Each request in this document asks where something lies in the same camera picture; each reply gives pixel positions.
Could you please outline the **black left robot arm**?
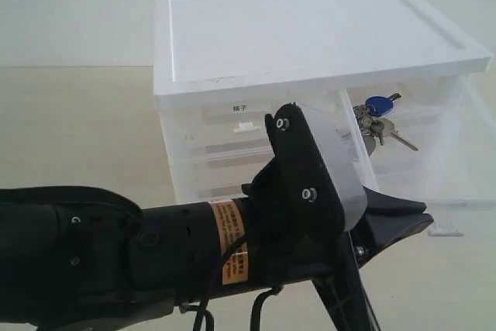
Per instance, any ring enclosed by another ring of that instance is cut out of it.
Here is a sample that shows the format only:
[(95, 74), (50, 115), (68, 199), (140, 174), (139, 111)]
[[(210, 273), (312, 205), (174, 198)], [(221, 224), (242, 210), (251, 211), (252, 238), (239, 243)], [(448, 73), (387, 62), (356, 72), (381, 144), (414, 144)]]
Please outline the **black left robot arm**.
[(203, 298), (255, 291), (250, 328), (286, 284), (311, 281), (338, 330), (379, 325), (359, 270), (432, 224), (421, 202), (367, 190), (357, 225), (311, 240), (285, 205), (269, 162), (243, 197), (141, 209), (81, 186), (1, 192), (1, 321), (38, 330), (120, 330), (175, 309), (205, 317)]

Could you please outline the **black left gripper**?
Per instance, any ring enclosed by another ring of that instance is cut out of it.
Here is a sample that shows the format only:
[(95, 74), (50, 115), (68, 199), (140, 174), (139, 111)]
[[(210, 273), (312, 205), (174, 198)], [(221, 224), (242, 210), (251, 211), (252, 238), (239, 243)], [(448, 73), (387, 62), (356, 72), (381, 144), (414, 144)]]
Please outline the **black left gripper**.
[(344, 234), (331, 243), (313, 243), (299, 233), (297, 223), (291, 219), (275, 160), (270, 160), (250, 184), (243, 186), (251, 203), (250, 211), (257, 218), (249, 239), (256, 261), (251, 274), (268, 286), (253, 303), (251, 330), (261, 327), (265, 301), (279, 295), (285, 284), (300, 280), (312, 282), (337, 330), (380, 329), (359, 267), (393, 244), (423, 232), (432, 225), (432, 216), (426, 212), (424, 202), (396, 198), (369, 188), (364, 191), (367, 207), (350, 231), (351, 237)]

